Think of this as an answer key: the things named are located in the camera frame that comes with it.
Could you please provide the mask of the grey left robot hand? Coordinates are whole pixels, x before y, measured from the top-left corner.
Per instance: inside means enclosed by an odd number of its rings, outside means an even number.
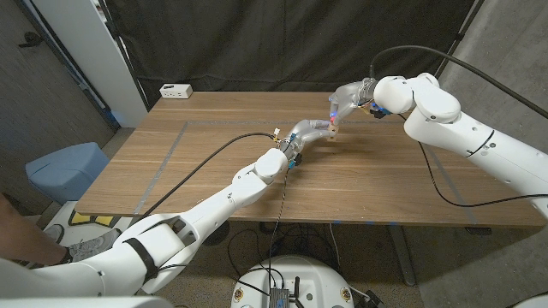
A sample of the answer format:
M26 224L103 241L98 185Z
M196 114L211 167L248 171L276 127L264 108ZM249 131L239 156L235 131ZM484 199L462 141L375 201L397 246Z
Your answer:
M286 158L296 157L307 143L317 139L334 139L338 126L326 120L299 121L280 143L280 150Z

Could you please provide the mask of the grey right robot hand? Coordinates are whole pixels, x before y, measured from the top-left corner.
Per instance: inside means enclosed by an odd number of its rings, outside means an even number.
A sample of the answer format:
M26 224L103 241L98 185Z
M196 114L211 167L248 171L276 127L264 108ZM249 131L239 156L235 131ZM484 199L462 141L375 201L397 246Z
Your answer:
M373 78L339 86L330 96L331 123L338 126L340 122L355 109L373 101L373 92L378 81Z

